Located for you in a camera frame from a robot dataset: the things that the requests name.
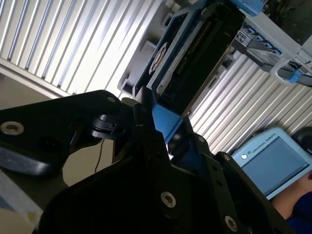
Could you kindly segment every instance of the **bolt head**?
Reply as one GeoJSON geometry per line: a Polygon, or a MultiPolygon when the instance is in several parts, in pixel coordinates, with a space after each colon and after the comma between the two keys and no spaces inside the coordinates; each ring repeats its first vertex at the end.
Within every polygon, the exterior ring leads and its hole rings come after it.
{"type": "Polygon", "coordinates": [[[174,208],[176,206],[176,199],[170,192],[162,192],[160,198],[162,203],[168,208],[174,208]]]}
{"type": "Polygon", "coordinates": [[[226,225],[228,226],[228,228],[231,229],[233,232],[236,233],[238,231],[238,226],[232,217],[227,215],[225,216],[224,221],[226,225]]]}
{"type": "Polygon", "coordinates": [[[24,132],[24,126],[21,123],[14,121],[4,122],[0,126],[0,129],[4,134],[12,136],[17,136],[24,132]]]}
{"type": "Polygon", "coordinates": [[[227,160],[227,161],[230,161],[230,160],[231,160],[230,157],[229,157],[228,155],[224,155],[223,157],[224,157],[224,159],[227,160]]]}
{"type": "Polygon", "coordinates": [[[107,100],[109,100],[110,102],[115,102],[116,101],[113,97],[107,97],[107,100]]]}
{"type": "Polygon", "coordinates": [[[204,139],[202,136],[198,136],[198,139],[199,139],[201,142],[205,142],[205,139],[204,139]]]}

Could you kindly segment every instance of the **blue clamp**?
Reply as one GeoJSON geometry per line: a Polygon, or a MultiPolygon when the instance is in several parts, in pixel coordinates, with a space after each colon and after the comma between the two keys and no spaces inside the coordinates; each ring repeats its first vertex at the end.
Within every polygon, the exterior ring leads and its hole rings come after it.
{"type": "Polygon", "coordinates": [[[296,82],[299,80],[299,78],[300,78],[301,75],[302,75],[302,72],[300,72],[299,70],[296,70],[296,71],[294,71],[294,72],[292,73],[292,75],[290,76],[290,78],[288,79],[288,81],[289,81],[290,83],[296,83],[296,82]]]}
{"type": "Polygon", "coordinates": [[[230,0],[238,8],[251,16],[257,16],[264,6],[262,0],[230,0]]]}
{"type": "Polygon", "coordinates": [[[153,106],[152,113],[156,130],[163,134],[165,142],[168,144],[183,122],[183,118],[158,103],[153,106]]]}

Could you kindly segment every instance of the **cable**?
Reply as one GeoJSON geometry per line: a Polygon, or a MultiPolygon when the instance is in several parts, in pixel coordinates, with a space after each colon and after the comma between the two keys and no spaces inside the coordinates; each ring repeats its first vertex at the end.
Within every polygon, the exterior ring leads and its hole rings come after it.
{"type": "Polygon", "coordinates": [[[97,160],[97,165],[96,165],[96,167],[94,168],[94,173],[97,172],[99,162],[101,161],[101,156],[102,156],[102,149],[103,149],[104,140],[105,140],[105,139],[103,139],[103,140],[102,140],[102,143],[101,143],[101,148],[100,148],[100,150],[99,150],[99,156],[98,156],[98,160],[97,160]]]}

